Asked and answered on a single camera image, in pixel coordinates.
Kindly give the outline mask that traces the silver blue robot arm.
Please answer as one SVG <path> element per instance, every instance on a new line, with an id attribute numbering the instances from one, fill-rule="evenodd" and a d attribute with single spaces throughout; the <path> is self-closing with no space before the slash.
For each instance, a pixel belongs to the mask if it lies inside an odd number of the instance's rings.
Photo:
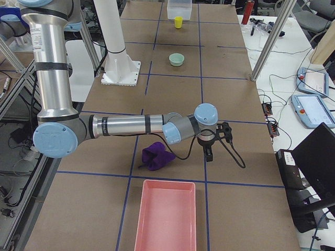
<path id="1" fill-rule="evenodd" d="M 212 104 L 196 107 L 193 114 L 178 113 L 99 117 L 82 116 L 73 107 L 64 30 L 81 28 L 79 1 L 21 1 L 20 13 L 30 27 L 35 70 L 42 108 L 33 143 L 47 157 L 63 158 L 80 143 L 100 136 L 130 136 L 163 133 L 167 144 L 192 138 L 203 147 L 207 161 L 212 161 L 211 147 L 219 140 L 218 112 Z"/>

